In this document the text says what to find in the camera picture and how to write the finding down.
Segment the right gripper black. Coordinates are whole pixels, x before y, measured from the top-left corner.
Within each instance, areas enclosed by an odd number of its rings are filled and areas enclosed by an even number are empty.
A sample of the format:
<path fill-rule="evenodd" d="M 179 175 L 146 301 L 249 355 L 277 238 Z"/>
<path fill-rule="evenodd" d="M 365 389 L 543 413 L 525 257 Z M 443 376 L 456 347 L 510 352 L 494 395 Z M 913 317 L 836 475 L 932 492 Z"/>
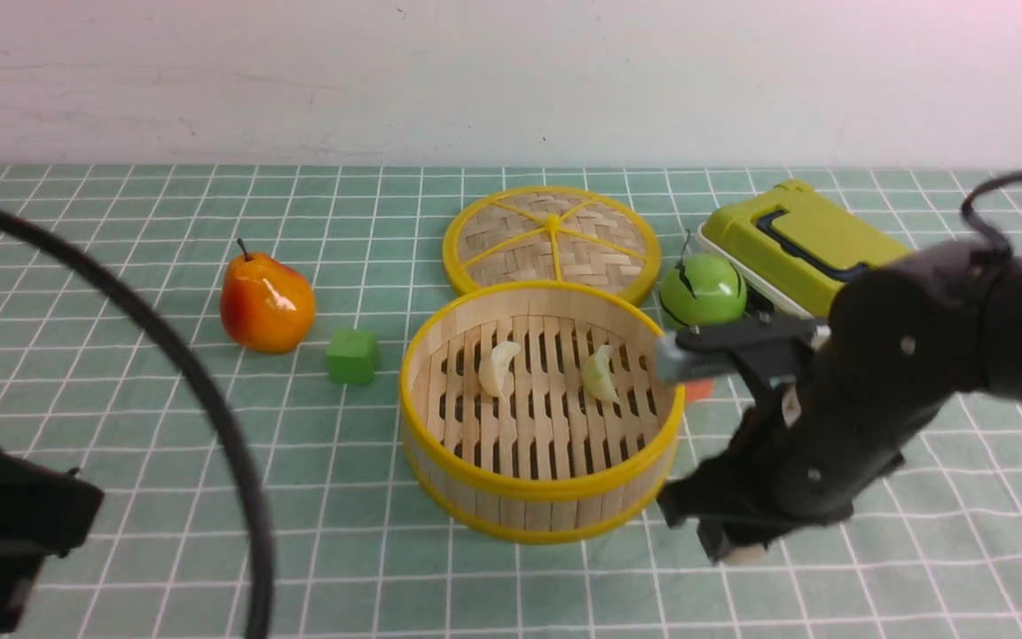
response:
<path fill-rule="evenodd" d="M 771 543 L 804 527 L 838 524 L 947 400 L 928 369 L 808 368 L 778 384 L 745 382 L 754 404 L 721 454 L 657 497 L 665 522 L 696 518 L 713 565 L 738 543 Z"/>

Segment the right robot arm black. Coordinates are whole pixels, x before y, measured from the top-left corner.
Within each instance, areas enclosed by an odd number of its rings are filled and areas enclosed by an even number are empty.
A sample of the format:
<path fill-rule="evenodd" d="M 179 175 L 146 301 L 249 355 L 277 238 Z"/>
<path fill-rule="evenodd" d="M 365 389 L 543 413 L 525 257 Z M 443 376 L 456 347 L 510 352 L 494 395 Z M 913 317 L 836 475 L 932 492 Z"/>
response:
<path fill-rule="evenodd" d="M 736 373 L 754 404 L 721 454 L 657 496 L 711 562 L 852 516 L 956 395 L 1022 403 L 1022 257 L 950 241 L 843 286 L 827 319 L 747 316 L 658 341 L 665 383 Z"/>

